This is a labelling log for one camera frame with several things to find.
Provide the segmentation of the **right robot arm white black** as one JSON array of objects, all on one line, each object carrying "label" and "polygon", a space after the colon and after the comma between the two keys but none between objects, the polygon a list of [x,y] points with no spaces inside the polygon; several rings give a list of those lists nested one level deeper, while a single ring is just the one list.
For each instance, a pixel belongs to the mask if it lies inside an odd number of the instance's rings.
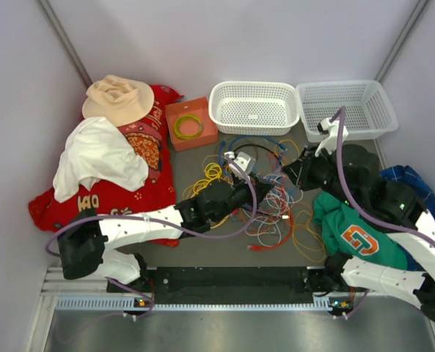
[{"label": "right robot arm white black", "polygon": [[336,253],[324,263],[326,286],[374,290],[411,304],[435,322],[435,219],[424,201],[408,185],[385,180],[378,157],[364,147],[349,144],[332,154],[316,149],[306,146],[282,172],[300,190],[319,188],[356,210],[422,267],[407,271],[372,263],[365,254]]}]

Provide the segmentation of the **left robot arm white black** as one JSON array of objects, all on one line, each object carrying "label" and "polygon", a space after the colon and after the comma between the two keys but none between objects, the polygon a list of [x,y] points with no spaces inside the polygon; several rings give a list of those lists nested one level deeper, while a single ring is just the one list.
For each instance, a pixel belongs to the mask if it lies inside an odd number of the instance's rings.
[{"label": "left robot arm white black", "polygon": [[86,210],[56,240],[63,277],[74,280],[98,274],[142,290],[149,280],[145,262],[137,254],[120,252],[121,247],[206,235],[213,224],[234,210],[245,205],[257,208],[272,188],[257,177],[236,180],[232,185],[215,180],[197,196],[152,212],[99,216]]}]

